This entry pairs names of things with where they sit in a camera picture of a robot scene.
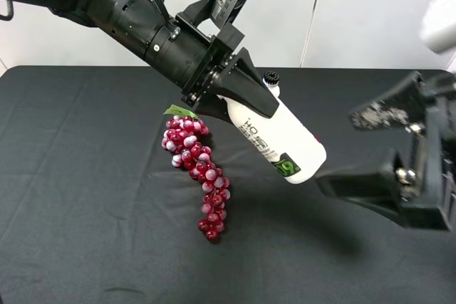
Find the white bottle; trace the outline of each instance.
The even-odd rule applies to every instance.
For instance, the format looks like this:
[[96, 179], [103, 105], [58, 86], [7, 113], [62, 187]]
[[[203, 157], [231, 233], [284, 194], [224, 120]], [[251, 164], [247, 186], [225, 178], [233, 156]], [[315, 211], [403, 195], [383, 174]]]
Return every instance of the white bottle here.
[[311, 178], [326, 160], [323, 145], [307, 130], [297, 117], [279, 101], [279, 107], [268, 119], [230, 98], [228, 115], [234, 126], [270, 161], [292, 184]]

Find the green leaf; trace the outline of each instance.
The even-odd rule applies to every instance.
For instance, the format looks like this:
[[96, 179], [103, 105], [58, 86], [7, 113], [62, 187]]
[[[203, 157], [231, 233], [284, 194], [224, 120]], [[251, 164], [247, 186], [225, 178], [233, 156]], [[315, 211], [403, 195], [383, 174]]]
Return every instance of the green leaf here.
[[171, 105], [170, 108], [168, 108], [163, 115], [165, 114], [171, 114], [171, 115], [179, 115], [180, 117], [184, 117], [186, 115], [189, 115], [190, 117], [194, 119], [198, 119], [198, 116], [194, 114], [191, 110], [186, 110], [185, 108], [176, 106], [176, 105]]

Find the table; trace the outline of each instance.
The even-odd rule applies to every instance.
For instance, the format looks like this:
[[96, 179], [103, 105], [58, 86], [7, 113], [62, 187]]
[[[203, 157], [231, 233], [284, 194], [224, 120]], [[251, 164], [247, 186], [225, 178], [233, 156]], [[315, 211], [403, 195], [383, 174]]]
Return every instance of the table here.
[[[407, 145], [403, 131], [356, 132], [346, 112], [408, 70], [274, 71], [325, 144], [324, 167]], [[179, 99], [151, 68], [29, 66], [0, 79], [5, 304], [456, 302], [454, 235], [288, 184], [235, 127], [205, 117], [232, 181], [227, 233], [208, 243], [199, 183], [160, 146]]]

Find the black bottle cap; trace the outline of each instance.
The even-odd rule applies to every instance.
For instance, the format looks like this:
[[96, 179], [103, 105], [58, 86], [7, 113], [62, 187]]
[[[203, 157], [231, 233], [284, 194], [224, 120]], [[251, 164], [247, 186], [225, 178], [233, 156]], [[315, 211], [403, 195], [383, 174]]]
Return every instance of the black bottle cap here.
[[275, 73], [274, 71], [267, 71], [264, 73], [264, 82], [266, 82], [268, 85], [276, 85], [280, 81], [280, 76], [278, 73]]

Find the bunch of grapes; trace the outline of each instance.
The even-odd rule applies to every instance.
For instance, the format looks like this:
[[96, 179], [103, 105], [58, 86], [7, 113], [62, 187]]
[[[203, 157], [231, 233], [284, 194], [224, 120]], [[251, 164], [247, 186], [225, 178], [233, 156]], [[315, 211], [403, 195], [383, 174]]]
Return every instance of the bunch of grapes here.
[[189, 115], [181, 118], [175, 115], [166, 122], [162, 147], [174, 153], [173, 167], [184, 167], [191, 178], [202, 183], [205, 193], [201, 211], [206, 219], [198, 222], [198, 229], [206, 239], [215, 242], [223, 232], [227, 212], [225, 201], [230, 197], [229, 179], [223, 177], [223, 171], [211, 161], [211, 149], [199, 140], [209, 134], [209, 129], [202, 120], [194, 120]]

